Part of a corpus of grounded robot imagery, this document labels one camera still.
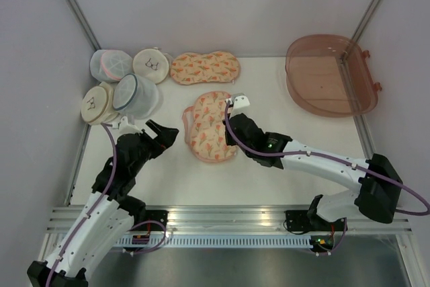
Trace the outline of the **floral mesh laundry bag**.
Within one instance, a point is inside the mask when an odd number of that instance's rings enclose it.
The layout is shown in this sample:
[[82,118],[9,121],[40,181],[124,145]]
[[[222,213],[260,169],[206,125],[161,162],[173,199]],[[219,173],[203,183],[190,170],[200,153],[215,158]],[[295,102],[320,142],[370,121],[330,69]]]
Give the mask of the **floral mesh laundry bag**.
[[183,112],[184,141],[194,156],[203,162],[225,162],[237,153],[235,146],[226,143],[223,123],[229,98],[230,94],[225,91],[207,92]]

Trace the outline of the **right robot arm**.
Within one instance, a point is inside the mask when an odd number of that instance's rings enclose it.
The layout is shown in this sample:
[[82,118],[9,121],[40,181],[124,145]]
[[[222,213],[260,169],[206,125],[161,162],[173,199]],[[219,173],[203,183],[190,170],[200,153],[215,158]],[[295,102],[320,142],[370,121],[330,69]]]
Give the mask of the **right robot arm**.
[[387,157],[373,154],[371,159],[353,159],[312,151],[287,135],[264,132],[244,114],[228,116],[224,125],[227,145],[240,147],[261,166],[302,171],[346,189],[314,197],[306,214],[311,228],[321,230],[358,214],[378,223],[392,223],[402,180]]

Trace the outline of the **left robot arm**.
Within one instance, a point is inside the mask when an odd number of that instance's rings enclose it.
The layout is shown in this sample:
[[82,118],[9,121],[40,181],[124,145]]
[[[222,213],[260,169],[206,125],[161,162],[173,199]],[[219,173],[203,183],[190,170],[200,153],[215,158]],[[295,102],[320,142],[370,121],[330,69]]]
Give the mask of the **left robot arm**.
[[154,137],[140,129],[117,139],[107,133],[112,156],[60,245],[44,261],[30,264],[27,275],[32,286],[88,286],[98,265],[125,233],[153,222],[146,217],[146,204],[129,192],[144,164],[170,148],[179,130],[153,120],[146,126]]

